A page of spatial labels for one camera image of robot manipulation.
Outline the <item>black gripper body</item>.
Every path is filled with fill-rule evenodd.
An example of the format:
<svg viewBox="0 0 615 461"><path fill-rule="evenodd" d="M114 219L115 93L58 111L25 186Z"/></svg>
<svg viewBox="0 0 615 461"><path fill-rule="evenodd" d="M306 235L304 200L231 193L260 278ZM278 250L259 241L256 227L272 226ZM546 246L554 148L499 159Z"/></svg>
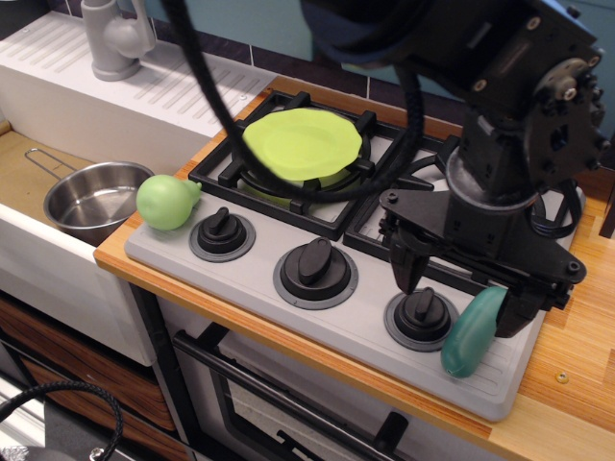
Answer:
<svg viewBox="0 0 615 461"><path fill-rule="evenodd" d="M544 293L543 308L565 306L569 293L587 276L586 266L556 241L534 232L523 211L487 214L463 204L452 192L388 189L384 243L395 233L412 234L435 256L487 276L509 289Z"/></svg>

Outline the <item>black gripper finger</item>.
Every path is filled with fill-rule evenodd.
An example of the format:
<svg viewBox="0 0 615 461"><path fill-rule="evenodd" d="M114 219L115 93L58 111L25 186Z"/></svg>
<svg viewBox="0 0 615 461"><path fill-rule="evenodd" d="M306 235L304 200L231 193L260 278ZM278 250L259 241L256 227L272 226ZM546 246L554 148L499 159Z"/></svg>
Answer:
<svg viewBox="0 0 615 461"><path fill-rule="evenodd" d="M389 262L397 286L411 294L429 264L429 244L412 234L395 233L390 242Z"/></svg>
<svg viewBox="0 0 615 461"><path fill-rule="evenodd" d="M531 288L509 289L496 317L496 337L511 338L523 330L548 304L547 296Z"/></svg>

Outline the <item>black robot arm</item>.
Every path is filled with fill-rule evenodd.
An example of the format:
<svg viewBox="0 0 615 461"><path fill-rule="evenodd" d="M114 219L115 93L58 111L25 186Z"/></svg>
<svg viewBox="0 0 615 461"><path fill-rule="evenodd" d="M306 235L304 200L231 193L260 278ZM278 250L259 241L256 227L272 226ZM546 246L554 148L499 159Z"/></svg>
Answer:
<svg viewBox="0 0 615 461"><path fill-rule="evenodd" d="M446 161L444 192L389 189L381 222L395 280L411 292L431 256L480 272L508 292L496 333L511 337L563 307L586 274L560 247L537 199L561 192L580 216L575 177L597 169L601 51L578 13L555 1L305 1L317 46L359 67L391 65L406 95L418 76L469 106Z"/></svg>

